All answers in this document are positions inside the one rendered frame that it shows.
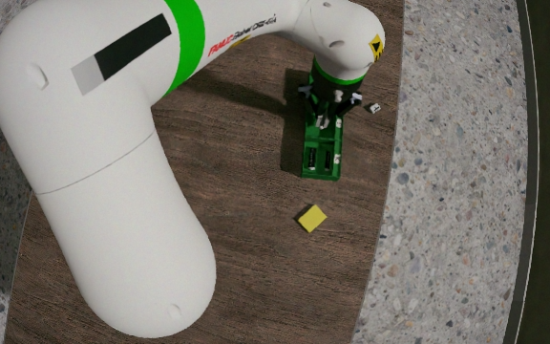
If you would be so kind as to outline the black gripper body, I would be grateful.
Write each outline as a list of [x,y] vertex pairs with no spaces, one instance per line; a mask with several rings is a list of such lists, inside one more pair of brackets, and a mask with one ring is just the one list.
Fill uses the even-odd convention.
[[[312,86],[312,84],[313,84],[313,86]],[[342,103],[342,102],[344,102],[344,101],[346,101],[346,100],[348,100],[348,99],[353,98],[353,95],[347,96],[347,97],[341,97],[341,99],[342,99],[341,102],[335,102],[335,101],[334,101],[334,100],[335,100],[335,99],[334,99],[335,97],[334,97],[334,96],[331,96],[331,95],[329,95],[329,94],[326,94],[326,93],[324,93],[323,91],[321,91],[321,90],[317,87],[317,85],[315,84],[314,81],[311,82],[309,86],[312,86],[312,88],[309,89],[309,91],[310,91],[314,96],[316,96],[318,99],[322,99],[322,100],[324,100],[324,101],[326,101],[326,102],[329,102],[329,103]],[[315,91],[314,91],[314,90],[315,90]],[[316,92],[316,93],[315,93],[315,92]],[[319,97],[318,97],[317,95],[318,95]]]

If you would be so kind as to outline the yellow square pad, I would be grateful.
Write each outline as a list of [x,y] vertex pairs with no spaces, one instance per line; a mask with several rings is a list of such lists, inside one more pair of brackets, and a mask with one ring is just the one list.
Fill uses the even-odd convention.
[[317,205],[313,206],[298,222],[310,233],[316,226],[321,224],[327,216]]

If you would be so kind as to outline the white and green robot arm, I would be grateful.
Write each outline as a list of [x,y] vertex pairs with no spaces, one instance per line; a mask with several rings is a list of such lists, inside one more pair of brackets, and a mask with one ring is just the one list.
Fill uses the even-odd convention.
[[207,308],[213,248],[150,106],[268,32],[314,53],[312,79],[336,102],[385,45],[348,0],[38,0],[1,32],[0,129],[82,297],[114,329],[164,337]]

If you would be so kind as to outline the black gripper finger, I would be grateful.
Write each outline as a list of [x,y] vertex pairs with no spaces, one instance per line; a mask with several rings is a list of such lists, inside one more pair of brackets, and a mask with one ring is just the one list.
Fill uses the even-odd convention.
[[[328,104],[327,109],[325,111],[325,115],[324,115],[323,128],[327,128],[328,122],[330,120],[333,120],[333,116],[336,116],[336,117],[340,118],[344,114],[346,114],[348,111],[350,111],[353,107],[362,104],[362,93],[361,92],[355,92],[355,93],[353,94],[353,98],[348,99],[348,100],[346,100],[342,103],[335,103],[335,104],[334,103],[329,103]],[[336,107],[338,107],[338,108],[336,109]],[[340,110],[340,112],[339,112],[339,110]]]
[[312,86],[306,86],[305,84],[299,84],[298,97],[303,100],[309,114],[314,114],[315,113],[315,118],[316,118],[315,127],[319,127],[321,119],[322,119],[322,114],[324,112],[324,108],[325,108],[327,103],[325,101],[323,101],[322,99],[320,99],[319,100],[320,103],[319,103],[319,101],[317,101],[317,105],[314,104],[313,97],[312,97],[312,95],[309,91],[309,89],[311,89],[311,88],[312,88]]

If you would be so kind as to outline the green three-compartment bin rack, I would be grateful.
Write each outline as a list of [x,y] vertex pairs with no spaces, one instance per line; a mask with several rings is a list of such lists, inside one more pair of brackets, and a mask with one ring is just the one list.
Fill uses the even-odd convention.
[[[341,177],[344,116],[333,116],[333,121],[330,120],[328,127],[323,129],[315,127],[315,122],[315,113],[307,113],[301,178],[338,182]],[[314,170],[308,169],[310,147],[317,148]],[[327,151],[330,151],[329,171],[325,171]]]

